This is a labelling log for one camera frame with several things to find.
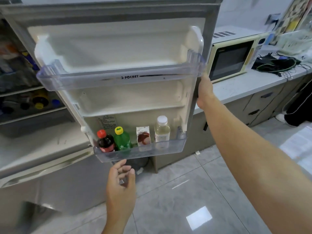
microwave window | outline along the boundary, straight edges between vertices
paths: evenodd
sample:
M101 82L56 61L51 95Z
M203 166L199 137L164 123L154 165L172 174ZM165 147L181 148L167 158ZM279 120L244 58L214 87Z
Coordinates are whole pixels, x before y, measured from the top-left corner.
M219 48L210 71L210 79L216 80L241 71L253 41Z

open refrigerator door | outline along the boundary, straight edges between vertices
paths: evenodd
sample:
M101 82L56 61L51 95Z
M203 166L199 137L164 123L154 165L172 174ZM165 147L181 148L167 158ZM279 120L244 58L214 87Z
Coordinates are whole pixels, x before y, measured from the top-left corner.
M155 0L5 8L38 80L57 91L101 162L183 150L222 0ZM169 141L154 141L165 115ZM104 153L97 131L122 126L133 148ZM152 143L137 147L137 127Z

person's arm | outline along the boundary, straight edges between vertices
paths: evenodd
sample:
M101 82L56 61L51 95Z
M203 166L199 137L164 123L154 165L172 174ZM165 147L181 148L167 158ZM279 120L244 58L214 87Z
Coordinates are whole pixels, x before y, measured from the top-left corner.
M123 234L124 228L135 207L135 171L125 166L126 159L111 167L106 186L107 220L102 234ZM128 178L128 183L119 181Z
M228 168L273 234L312 233L312 182L283 151L237 119L202 76L197 105Z

green bottle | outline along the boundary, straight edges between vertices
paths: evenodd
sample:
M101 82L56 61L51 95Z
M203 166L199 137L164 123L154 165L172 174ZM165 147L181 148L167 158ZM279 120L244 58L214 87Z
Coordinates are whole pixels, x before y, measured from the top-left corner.
M130 136L127 132L123 130L121 126L117 126L115 128L115 144L117 145L119 150L131 149L132 144L130 142Z

refrigerator handle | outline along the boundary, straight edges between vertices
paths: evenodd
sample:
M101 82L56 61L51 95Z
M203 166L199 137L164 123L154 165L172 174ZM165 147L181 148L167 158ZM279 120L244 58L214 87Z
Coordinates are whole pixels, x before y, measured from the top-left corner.
M16 184L19 184L19 183L23 183L23 182L26 182L26 181L29 181L29 180L32 180L32 179L35 179L35 178L47 175L49 173L53 173L53 172L55 172L57 170L60 170L60 169L65 168L65 167L67 167L67 166L69 166L71 164L74 164L74 163L76 163L78 161L81 161L81 160L83 160L83 159L93 155L94 153L93 153L93 150L84 149L84 150L78 152L77 154L78 154L77 156L72 157L72 158L70 158L70 159L68 159L66 161L63 161L61 163L58 163L56 165L53 165L51 167L44 168L44 169L35 171L33 173L21 175L19 177L14 177L14 178L10 179L9 181L7 181L5 184L3 184L0 188L16 185Z

